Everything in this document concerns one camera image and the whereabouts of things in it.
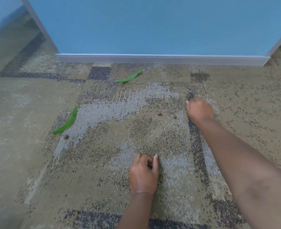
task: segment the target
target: hand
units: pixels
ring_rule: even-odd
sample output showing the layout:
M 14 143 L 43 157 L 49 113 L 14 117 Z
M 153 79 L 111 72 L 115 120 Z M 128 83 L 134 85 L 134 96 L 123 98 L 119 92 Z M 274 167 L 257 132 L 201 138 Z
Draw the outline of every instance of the hand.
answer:
M 158 186 L 159 162 L 158 155 L 150 158 L 148 155 L 136 154 L 129 170 L 129 180 L 132 198 L 140 193 L 154 195 Z
M 202 120 L 211 119 L 214 120 L 214 111 L 212 106 L 203 101 L 201 98 L 194 98 L 186 100 L 186 111 L 190 120 L 199 126 Z

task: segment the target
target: floor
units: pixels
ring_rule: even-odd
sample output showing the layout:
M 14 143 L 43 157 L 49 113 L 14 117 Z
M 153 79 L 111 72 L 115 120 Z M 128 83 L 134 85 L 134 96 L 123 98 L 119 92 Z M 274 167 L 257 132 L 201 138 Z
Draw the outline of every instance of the floor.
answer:
M 281 167 L 281 47 L 264 67 L 62 64 L 54 54 L 29 15 L 0 32 L 0 228 L 113 228 L 137 152 L 160 159 L 150 228 L 249 228 L 185 100 L 203 96 Z M 74 124 L 53 135 L 75 106 Z

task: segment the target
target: baseboard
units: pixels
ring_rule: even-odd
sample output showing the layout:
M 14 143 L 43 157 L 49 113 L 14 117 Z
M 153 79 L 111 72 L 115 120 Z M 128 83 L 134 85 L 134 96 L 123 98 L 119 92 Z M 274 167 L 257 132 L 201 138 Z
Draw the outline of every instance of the baseboard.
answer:
M 56 54 L 60 62 L 263 66 L 268 56 Z
M 12 13 L 8 14 L 6 17 L 2 18 L 0 20 L 0 30 L 2 28 L 4 28 L 6 25 L 8 25 L 9 23 L 11 23 L 14 20 L 18 19 L 20 16 L 22 16 L 26 12 L 27 12 L 26 7 L 22 5 L 21 7 L 17 8 Z

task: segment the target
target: green pea pod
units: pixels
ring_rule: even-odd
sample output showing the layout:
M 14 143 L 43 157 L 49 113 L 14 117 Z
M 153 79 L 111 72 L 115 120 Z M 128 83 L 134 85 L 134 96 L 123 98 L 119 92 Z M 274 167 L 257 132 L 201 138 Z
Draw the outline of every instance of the green pea pod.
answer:
M 57 133 L 63 132 L 64 130 L 69 128 L 74 123 L 75 115 L 77 113 L 78 108 L 79 107 L 75 107 L 70 116 L 70 119 L 66 122 L 66 124 L 63 125 L 61 128 L 59 128 L 58 130 L 55 130 L 54 132 L 52 132 L 52 134 L 57 134 Z
M 132 75 L 131 77 L 129 77 L 129 78 L 115 80 L 115 82 L 127 82 L 127 81 L 130 81 L 130 80 L 134 79 L 139 73 L 142 73 L 142 71 L 136 72 L 135 74 L 133 74 L 133 75 Z

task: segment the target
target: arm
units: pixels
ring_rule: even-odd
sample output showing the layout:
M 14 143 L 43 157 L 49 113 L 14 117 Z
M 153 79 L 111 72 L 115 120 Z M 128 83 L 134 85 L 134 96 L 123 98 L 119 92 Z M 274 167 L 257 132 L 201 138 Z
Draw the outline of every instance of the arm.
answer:
M 158 156 L 136 154 L 129 170 L 131 202 L 123 213 L 116 229 L 148 228 L 151 204 L 159 177 Z
M 281 228 L 281 169 L 227 131 L 205 101 L 186 102 L 191 121 L 211 148 L 234 201 L 252 228 Z

